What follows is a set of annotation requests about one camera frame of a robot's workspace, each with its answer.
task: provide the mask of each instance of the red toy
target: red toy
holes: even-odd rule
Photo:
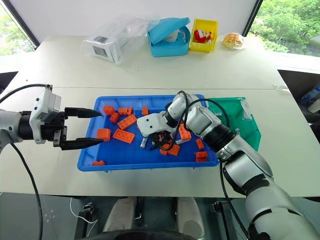
[[[197,43],[204,44],[211,44],[211,32],[205,32],[202,29],[196,29],[194,31],[194,38]]]
[[[206,159],[208,157],[208,152],[207,151],[198,151],[195,153],[195,158],[196,159]]]
[[[147,106],[142,107],[142,116],[147,116],[149,114],[149,109]]]
[[[164,147],[165,149],[167,149],[168,147],[170,147],[170,145],[168,144],[168,143],[165,143],[165,144],[163,144],[163,146],[162,147]],[[162,150],[162,149],[160,149],[159,150],[160,151],[160,153],[162,154],[162,155],[167,155],[168,154],[168,151],[165,151],[165,150]]]
[[[114,106],[104,106],[103,111],[104,111],[105,115],[112,115],[116,110],[115,110]]]
[[[114,112],[114,113],[112,113],[112,115],[110,117],[110,122],[115,124],[115,123],[117,123],[118,118],[119,118],[119,113]]]
[[[178,156],[179,154],[179,150],[180,150],[180,146],[179,145],[173,145],[173,147],[168,150],[168,154],[171,154],[173,156]]]
[[[103,139],[104,142],[110,141],[111,130],[108,128],[100,128],[96,133],[97,139]]]
[[[118,108],[118,113],[120,115],[127,115],[128,114],[128,108],[127,107],[119,107]]]
[[[128,111],[127,111],[127,114],[128,115],[131,115],[134,113],[134,108],[133,107],[128,107]]]
[[[197,163],[201,163],[201,162],[208,162],[208,160],[206,158],[196,158],[195,161]]]
[[[202,142],[202,140],[201,139],[197,139],[197,140],[195,140],[195,143],[196,143],[196,145],[198,146],[198,149],[204,149],[205,148],[205,145],[204,145],[204,143]]]
[[[185,129],[182,123],[179,126],[179,134],[182,140],[190,140],[192,138],[190,132]]]
[[[135,138],[135,134],[131,132],[123,131],[118,128],[113,134],[113,138],[123,141],[127,144],[131,144]]]
[[[137,122],[137,118],[135,117],[135,115],[131,114],[128,117],[126,117],[125,119],[118,122],[118,126],[122,130],[125,130],[126,128],[130,127],[131,125],[135,124],[136,122]]]
[[[92,163],[92,166],[104,166],[104,165],[106,165],[106,163],[102,160],[101,161],[94,161]]]

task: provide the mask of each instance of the orange lego brick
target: orange lego brick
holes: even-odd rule
[[[128,108],[127,107],[119,107],[118,108],[118,113],[120,115],[127,115],[128,114]]]
[[[202,140],[201,139],[197,139],[197,140],[195,140],[195,143],[196,143],[196,145],[198,146],[198,149],[204,149],[205,148],[205,145],[204,145],[204,143],[202,142]]]
[[[127,144],[131,144],[135,138],[135,134],[131,132],[123,131],[118,128],[113,134],[113,138],[123,141]]]
[[[104,142],[110,141],[111,130],[108,128],[100,128],[96,133],[97,139],[103,139]]]
[[[178,156],[179,150],[180,150],[179,145],[173,145],[173,147],[170,150],[168,150],[168,154],[171,154],[173,156]]]
[[[118,124],[119,128],[121,128],[121,130],[125,130],[126,128],[130,127],[131,125],[135,124],[136,122],[137,122],[136,116],[131,114],[128,117],[126,117],[125,119],[118,122],[117,124]]]
[[[196,158],[195,161],[197,163],[200,163],[200,162],[208,162],[208,160],[206,158]]]
[[[179,126],[179,134],[181,140],[190,140],[192,139],[192,136],[189,131],[187,131],[183,124],[180,124]]]
[[[134,114],[134,108],[133,107],[128,107],[126,114],[127,115]]]
[[[208,152],[207,151],[198,151],[195,153],[195,158],[196,159],[206,159],[208,157]]]
[[[162,149],[160,149],[159,151],[160,151],[160,153],[161,153],[162,155],[165,155],[165,156],[166,156],[166,155],[168,154],[168,151],[165,151],[165,150],[162,150]]]
[[[142,116],[149,115],[149,108],[147,106],[143,106],[141,111],[142,111]]]
[[[114,112],[114,113],[112,113],[112,115],[110,117],[110,122],[115,124],[115,123],[117,123],[118,118],[119,118],[119,113]]]
[[[112,115],[116,110],[115,110],[114,106],[104,106],[103,111],[104,111],[105,115]]]
[[[106,163],[102,160],[101,161],[94,161],[92,163],[92,166],[104,166],[104,165],[106,165]]]
[[[167,149],[168,147],[170,147],[170,145],[168,144],[168,143],[165,143],[165,144],[163,144],[163,146],[162,146],[163,148],[165,148],[165,149]],[[162,149],[160,149],[159,150],[160,151],[160,153],[162,154],[162,155],[167,155],[167,153],[168,153],[168,151],[165,151],[165,150],[162,150]]]

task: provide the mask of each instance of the blue plastic container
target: blue plastic container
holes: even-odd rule
[[[148,32],[148,42],[154,57],[181,56],[189,51],[190,31],[186,25],[188,17],[161,19],[159,24]],[[165,41],[164,38],[176,30],[180,30],[175,42]]]
[[[101,96],[95,102],[94,110],[103,114],[103,116],[94,117],[90,120],[86,137],[95,138],[97,130],[101,128],[111,129],[111,135],[114,134],[118,125],[110,122],[110,116],[106,116],[103,107],[114,106],[118,108],[133,107],[133,114],[142,117],[142,107],[147,106],[149,113],[159,113],[165,111],[165,105],[172,102],[174,95],[154,95],[154,96]],[[126,118],[121,115],[118,121]],[[137,124],[128,127],[125,131],[135,134],[131,144],[122,142],[115,138],[110,141],[102,142],[81,150],[77,167],[79,170],[87,171],[111,171],[124,169],[155,169],[155,168],[174,168],[174,167],[213,167],[219,164],[216,153],[213,152],[205,143],[205,149],[199,150],[196,144],[196,137],[193,133],[192,140],[180,145],[178,156],[162,155],[158,149],[150,151],[152,143],[148,140],[145,148],[140,148],[143,136],[137,128]],[[208,162],[196,162],[195,152],[207,151]],[[106,165],[92,166],[94,161],[103,160]]]

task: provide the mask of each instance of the yellow container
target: yellow container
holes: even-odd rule
[[[198,29],[202,29],[206,33],[211,32],[211,38],[212,38],[211,44],[196,42],[195,30],[198,30]],[[193,51],[209,53],[215,49],[217,38],[218,38],[218,21],[194,19],[189,49]]]

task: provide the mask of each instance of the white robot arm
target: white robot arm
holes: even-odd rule
[[[11,94],[5,95],[0,102]],[[83,149],[103,142],[92,137],[67,140],[65,120],[68,117],[93,118],[101,116],[101,113],[76,107],[65,107],[64,111],[60,111],[60,103],[61,97],[52,93],[51,85],[46,85],[42,94],[35,99],[32,111],[0,109],[0,153],[7,144],[23,140],[34,140],[36,144],[44,144],[48,140],[62,150]]]
[[[223,174],[229,184],[246,196],[250,240],[319,240],[320,236],[290,196],[275,184],[265,159],[200,101],[192,103],[195,99],[196,96],[180,92],[166,112],[139,118],[137,125],[142,135],[173,133],[182,116],[186,127],[216,152],[220,164],[225,163]]]

